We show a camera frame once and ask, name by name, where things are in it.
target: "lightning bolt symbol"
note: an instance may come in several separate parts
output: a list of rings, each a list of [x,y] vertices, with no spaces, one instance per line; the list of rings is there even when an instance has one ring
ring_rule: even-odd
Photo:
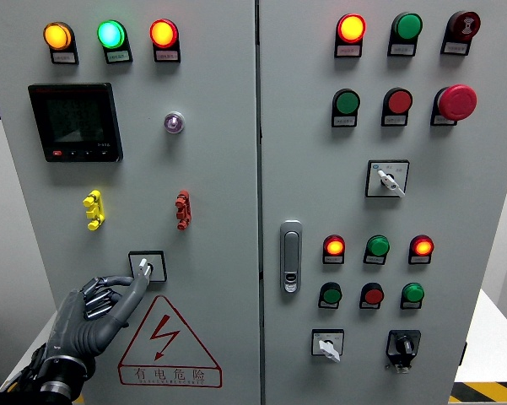
[[[169,342],[167,342],[165,347],[162,348],[161,351],[159,351],[158,353],[155,354],[154,361],[159,360],[163,357],[163,352],[165,351],[165,349],[169,347],[169,345],[172,343],[172,341],[175,340],[176,336],[178,336],[178,333],[180,333],[180,331],[173,331],[173,332],[164,333],[161,335],[159,334],[161,332],[161,329],[163,329],[163,327],[169,321],[169,319],[170,319],[170,316],[168,316],[168,315],[163,316],[163,318],[159,322],[158,327],[155,328],[154,333],[152,333],[152,336],[150,337],[150,340],[154,340],[154,339],[159,339],[159,338],[164,338],[166,336],[170,336]]]

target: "orange indicator light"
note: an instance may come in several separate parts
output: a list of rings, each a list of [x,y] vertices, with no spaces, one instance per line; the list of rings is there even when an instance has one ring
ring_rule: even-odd
[[[428,237],[418,237],[413,242],[413,251],[419,256],[429,256],[433,249],[433,241]]]
[[[51,49],[61,51],[71,45],[71,31],[64,23],[50,23],[43,29],[43,39]]]
[[[172,21],[159,19],[150,27],[150,39],[159,48],[169,48],[178,39],[178,29]]]
[[[345,242],[341,236],[328,236],[324,242],[324,248],[331,256],[341,256],[345,251]]]
[[[346,14],[337,25],[337,34],[348,43],[359,42],[365,34],[365,20],[358,14]]]

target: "robotic hand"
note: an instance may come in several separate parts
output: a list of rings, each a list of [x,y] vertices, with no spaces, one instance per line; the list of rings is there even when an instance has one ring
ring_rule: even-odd
[[[151,265],[143,261],[135,278],[96,277],[80,291],[69,293],[58,310],[47,344],[34,352],[31,364],[14,379],[16,386],[11,384],[8,393],[0,394],[0,404],[17,403],[13,397],[23,397],[19,399],[23,404],[70,405],[77,399],[84,382],[94,375],[94,357],[127,326],[127,319],[141,302],[151,272]],[[113,285],[129,287],[122,296],[108,288]],[[23,396],[22,392],[31,393]]]

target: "green indicator light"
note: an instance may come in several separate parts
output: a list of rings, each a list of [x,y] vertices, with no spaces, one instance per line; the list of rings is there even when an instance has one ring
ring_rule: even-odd
[[[373,256],[381,257],[390,250],[390,243],[388,243],[388,239],[385,236],[373,236],[368,240],[367,248]]]
[[[322,295],[322,299],[328,304],[337,304],[341,297],[341,291],[336,289],[329,289]]]
[[[416,38],[422,32],[422,19],[418,14],[403,14],[396,19],[396,34],[404,40]]]
[[[359,102],[355,93],[346,92],[337,97],[336,107],[342,114],[351,114],[358,109]]]
[[[410,283],[403,289],[403,297],[409,302],[420,302],[425,293],[419,283]]]
[[[124,43],[126,33],[120,23],[109,20],[100,24],[98,38],[105,48],[115,49]]]

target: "electrical hazard sign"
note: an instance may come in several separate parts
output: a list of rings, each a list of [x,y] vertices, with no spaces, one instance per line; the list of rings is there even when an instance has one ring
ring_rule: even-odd
[[[118,374],[125,386],[223,385],[218,362],[163,295],[148,308],[120,360]]]

